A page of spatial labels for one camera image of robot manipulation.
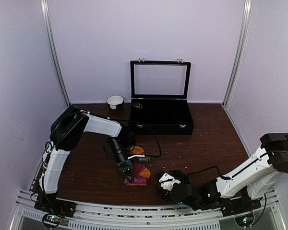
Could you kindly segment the black display case glass lid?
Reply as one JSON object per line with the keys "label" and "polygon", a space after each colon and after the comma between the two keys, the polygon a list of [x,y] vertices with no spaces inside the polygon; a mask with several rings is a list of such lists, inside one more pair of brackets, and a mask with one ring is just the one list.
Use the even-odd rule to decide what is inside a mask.
{"label": "black display case glass lid", "polygon": [[[129,128],[137,135],[191,135],[194,121],[187,102],[192,64],[178,59],[132,60]],[[143,109],[134,109],[139,102]]]}

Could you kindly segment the black tan argyle sock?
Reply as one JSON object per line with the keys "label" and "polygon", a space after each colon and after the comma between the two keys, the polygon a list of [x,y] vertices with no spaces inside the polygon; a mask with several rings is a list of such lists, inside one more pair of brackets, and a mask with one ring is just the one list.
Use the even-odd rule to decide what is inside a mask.
{"label": "black tan argyle sock", "polygon": [[134,102],[132,104],[132,108],[134,108],[134,109],[143,109],[143,106],[139,102]]}

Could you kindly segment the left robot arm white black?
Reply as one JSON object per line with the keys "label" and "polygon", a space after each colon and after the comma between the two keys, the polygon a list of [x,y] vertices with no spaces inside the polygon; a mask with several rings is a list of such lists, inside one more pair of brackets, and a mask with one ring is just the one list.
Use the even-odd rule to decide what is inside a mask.
{"label": "left robot arm white black", "polygon": [[85,132],[108,136],[108,144],[118,171],[134,182],[134,166],[126,148],[135,144],[135,135],[118,121],[92,115],[70,105],[51,125],[49,141],[42,154],[43,173],[39,179],[38,200],[49,213],[59,209],[56,199],[63,166]]}

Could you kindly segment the purple orange striped sock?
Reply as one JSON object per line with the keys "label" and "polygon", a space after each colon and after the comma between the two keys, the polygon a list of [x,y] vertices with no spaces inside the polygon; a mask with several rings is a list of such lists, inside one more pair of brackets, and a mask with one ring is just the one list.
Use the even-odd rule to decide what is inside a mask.
{"label": "purple orange striped sock", "polygon": [[127,179],[124,180],[124,183],[128,186],[147,186],[148,182],[147,177],[138,176],[134,178],[133,183],[129,182]]}

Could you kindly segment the maroon orange-toed sock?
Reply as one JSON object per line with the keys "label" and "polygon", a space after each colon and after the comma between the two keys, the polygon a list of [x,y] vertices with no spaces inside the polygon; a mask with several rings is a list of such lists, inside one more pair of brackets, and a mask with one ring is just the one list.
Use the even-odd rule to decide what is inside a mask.
{"label": "maroon orange-toed sock", "polygon": [[[135,155],[145,155],[144,149],[139,146],[134,146],[131,154]],[[133,160],[134,165],[134,177],[135,180],[146,180],[151,176],[151,172],[147,169],[145,163]]]}

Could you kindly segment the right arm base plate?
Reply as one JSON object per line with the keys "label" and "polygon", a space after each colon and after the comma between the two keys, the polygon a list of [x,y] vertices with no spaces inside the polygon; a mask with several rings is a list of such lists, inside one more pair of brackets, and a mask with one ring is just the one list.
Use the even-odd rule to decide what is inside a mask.
{"label": "right arm base plate", "polygon": [[224,200],[221,203],[221,211],[224,217],[250,212],[260,207],[260,199],[251,199],[248,195],[242,195],[236,199]]}

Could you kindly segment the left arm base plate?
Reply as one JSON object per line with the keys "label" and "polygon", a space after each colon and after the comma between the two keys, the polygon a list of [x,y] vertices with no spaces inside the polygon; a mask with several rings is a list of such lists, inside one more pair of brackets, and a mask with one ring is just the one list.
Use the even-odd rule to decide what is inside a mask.
{"label": "left arm base plate", "polygon": [[58,216],[72,218],[76,204],[71,201],[57,199],[55,195],[48,194],[45,196],[44,194],[39,194],[34,208]]}

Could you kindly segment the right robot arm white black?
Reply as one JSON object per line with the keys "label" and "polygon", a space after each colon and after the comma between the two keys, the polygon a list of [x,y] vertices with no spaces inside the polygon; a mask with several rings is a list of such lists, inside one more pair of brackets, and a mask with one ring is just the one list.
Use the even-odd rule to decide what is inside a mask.
{"label": "right robot arm white black", "polygon": [[158,196],[192,210],[221,208],[224,215],[259,208],[260,198],[280,175],[288,173],[288,133],[267,133],[255,153],[237,168],[201,186],[181,170],[158,170]]}

